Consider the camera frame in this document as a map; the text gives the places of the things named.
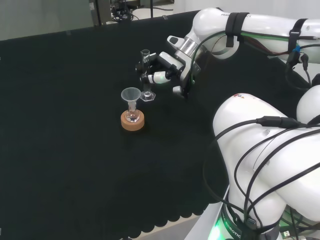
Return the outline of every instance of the glass funnel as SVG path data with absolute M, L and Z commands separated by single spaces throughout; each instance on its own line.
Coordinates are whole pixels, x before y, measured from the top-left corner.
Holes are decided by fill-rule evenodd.
M 125 113 L 125 119 L 131 123 L 139 120 L 140 114 L 136 109 L 137 100 L 141 97 L 141 91 L 135 87 L 128 87 L 121 92 L 123 100 L 128 102 L 129 109 Z
M 141 79 L 147 78 L 148 79 L 148 71 L 150 67 L 150 51 L 145 49 L 141 51 L 142 56 L 142 76 Z M 143 83 L 143 92 L 141 94 L 141 99 L 145 102 L 153 101 L 156 97 L 156 94 L 151 91 L 151 84 Z

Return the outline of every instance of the black cloth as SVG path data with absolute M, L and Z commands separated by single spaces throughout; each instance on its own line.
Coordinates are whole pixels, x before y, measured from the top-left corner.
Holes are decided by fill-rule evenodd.
M 186 102 L 157 85 L 155 101 L 137 103 L 146 124 L 121 127 L 127 87 L 140 51 L 166 51 L 196 12 L 0 42 L 1 239 L 118 240 L 180 216 L 200 215 L 212 189 L 228 185 L 212 119 L 224 100 L 246 92 L 290 117 L 300 94 L 286 88 L 277 60 L 241 46 L 204 69 Z

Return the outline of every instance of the black strap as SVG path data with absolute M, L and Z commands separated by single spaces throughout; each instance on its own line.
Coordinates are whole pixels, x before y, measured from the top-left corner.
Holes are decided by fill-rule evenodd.
M 320 115 L 316 116 L 310 122 L 308 122 L 308 125 L 315 125 L 315 124 L 320 124 Z
M 225 35 L 226 35 L 226 47 L 233 48 L 234 47 L 234 25 L 237 18 L 238 13 L 232 12 L 230 13 L 228 20 L 225 25 Z
M 242 26 L 249 12 L 232 12 L 230 13 L 225 26 L 226 47 L 233 48 L 234 36 L 237 36 L 239 42 L 243 42 L 241 36 Z
M 288 51 L 291 53 L 293 49 L 296 48 L 297 41 L 299 39 L 299 36 L 301 34 L 301 28 L 304 25 L 307 18 L 299 19 L 295 22 L 293 28 L 289 32 L 289 42 L 288 42 Z

